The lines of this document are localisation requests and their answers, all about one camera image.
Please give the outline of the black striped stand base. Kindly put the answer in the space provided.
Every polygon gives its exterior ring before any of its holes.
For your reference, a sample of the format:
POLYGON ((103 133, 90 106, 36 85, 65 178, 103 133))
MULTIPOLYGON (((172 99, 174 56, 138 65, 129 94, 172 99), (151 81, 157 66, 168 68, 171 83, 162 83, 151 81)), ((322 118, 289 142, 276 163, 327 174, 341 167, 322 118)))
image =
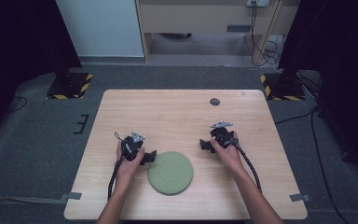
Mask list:
POLYGON ((260 77, 267 100, 300 101, 305 99, 302 84, 297 76, 287 77, 278 73, 267 73, 260 77))
POLYGON ((48 99, 82 98, 89 87, 92 74, 70 73, 66 79, 56 77, 47 92, 48 99))

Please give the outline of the grey tape piece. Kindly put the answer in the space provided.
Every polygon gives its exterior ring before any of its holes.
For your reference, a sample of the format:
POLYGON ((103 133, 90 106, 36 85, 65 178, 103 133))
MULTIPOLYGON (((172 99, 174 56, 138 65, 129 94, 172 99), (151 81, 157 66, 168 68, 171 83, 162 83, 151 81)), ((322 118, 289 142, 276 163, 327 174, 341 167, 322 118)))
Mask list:
POLYGON ((309 202, 310 201, 310 196, 308 194, 292 194, 290 196, 290 199, 292 202, 299 202, 299 201, 303 201, 303 202, 309 202))
POLYGON ((79 192, 68 192, 68 193, 62 194, 61 200, 63 200, 63 201, 67 201, 69 199, 80 200, 81 196, 82 196, 82 193, 79 193, 79 192))

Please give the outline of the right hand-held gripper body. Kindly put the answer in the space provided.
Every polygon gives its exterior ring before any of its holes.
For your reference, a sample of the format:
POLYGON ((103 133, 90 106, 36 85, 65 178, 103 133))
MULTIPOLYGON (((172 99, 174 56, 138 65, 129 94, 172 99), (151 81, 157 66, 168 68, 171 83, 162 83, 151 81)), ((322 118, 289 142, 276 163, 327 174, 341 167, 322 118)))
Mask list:
POLYGON ((234 132, 229 132, 227 127, 232 126, 232 122, 219 121, 211 125, 211 137, 213 137, 222 148, 227 148, 229 145, 237 146, 239 141, 234 137, 234 132))

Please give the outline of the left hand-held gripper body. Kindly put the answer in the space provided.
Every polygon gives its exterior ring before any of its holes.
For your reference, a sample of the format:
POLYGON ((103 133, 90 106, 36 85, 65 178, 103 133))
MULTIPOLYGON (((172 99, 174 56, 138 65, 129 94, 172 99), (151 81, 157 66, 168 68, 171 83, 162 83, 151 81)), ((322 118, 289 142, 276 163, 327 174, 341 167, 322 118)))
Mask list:
POLYGON ((136 132, 131 132, 131 134, 125 137, 121 141, 122 145, 122 156, 127 161, 133 161, 138 153, 138 150, 142 147, 145 137, 136 132))

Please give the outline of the white wall panel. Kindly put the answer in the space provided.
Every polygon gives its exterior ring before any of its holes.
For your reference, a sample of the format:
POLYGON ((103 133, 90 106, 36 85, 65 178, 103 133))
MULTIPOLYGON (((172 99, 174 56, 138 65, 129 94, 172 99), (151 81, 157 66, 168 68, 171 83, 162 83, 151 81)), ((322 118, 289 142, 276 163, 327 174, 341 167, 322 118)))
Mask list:
POLYGON ((78 56, 143 57, 135 0, 56 0, 78 56))

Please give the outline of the black curtain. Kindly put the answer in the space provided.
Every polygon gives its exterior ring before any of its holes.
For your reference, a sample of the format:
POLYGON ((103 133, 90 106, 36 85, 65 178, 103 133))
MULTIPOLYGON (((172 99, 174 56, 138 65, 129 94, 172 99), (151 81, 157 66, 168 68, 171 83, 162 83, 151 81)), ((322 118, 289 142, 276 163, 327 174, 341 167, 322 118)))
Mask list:
POLYGON ((321 75, 318 103, 358 161, 358 0, 300 0, 280 67, 321 75))
POLYGON ((0 0, 0 118, 22 82, 79 65, 56 0, 0 0))

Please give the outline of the person's left hand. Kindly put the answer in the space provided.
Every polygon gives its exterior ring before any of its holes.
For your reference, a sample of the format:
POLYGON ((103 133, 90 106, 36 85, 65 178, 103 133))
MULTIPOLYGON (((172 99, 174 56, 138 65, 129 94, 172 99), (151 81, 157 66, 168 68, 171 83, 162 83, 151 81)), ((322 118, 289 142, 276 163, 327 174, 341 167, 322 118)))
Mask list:
POLYGON ((116 175, 116 189, 126 189, 135 177, 140 163, 145 155, 145 148, 141 147, 138 150, 137 156, 133 161, 124 159, 119 165, 116 175))

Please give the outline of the person's right hand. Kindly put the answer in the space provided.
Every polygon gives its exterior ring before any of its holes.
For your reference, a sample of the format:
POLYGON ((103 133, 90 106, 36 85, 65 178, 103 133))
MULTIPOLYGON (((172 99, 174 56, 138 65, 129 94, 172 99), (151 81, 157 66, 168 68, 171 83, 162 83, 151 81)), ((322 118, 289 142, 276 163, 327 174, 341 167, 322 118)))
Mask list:
POLYGON ((239 151, 235 146, 229 145, 228 147, 223 148, 218 144, 214 137, 211 138, 211 144, 220 161, 233 175, 239 175, 245 171, 239 151))

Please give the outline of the white power strip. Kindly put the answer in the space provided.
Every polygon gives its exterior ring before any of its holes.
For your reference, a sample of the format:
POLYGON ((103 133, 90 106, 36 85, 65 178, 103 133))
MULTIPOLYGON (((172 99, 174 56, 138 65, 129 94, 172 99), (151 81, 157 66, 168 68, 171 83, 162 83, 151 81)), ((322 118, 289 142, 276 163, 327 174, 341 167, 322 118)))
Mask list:
POLYGON ((247 0, 247 7, 267 7, 269 5, 269 0, 247 0))

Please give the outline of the green plate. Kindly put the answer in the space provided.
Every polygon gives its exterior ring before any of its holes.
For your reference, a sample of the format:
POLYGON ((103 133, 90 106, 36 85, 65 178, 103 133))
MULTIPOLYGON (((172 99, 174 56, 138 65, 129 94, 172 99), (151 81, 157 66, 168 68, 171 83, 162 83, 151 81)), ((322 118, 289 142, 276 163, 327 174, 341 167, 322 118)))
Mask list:
POLYGON ((148 168, 148 181, 157 192, 173 196, 185 191, 193 179, 193 167, 183 154, 168 151, 156 156, 148 168))

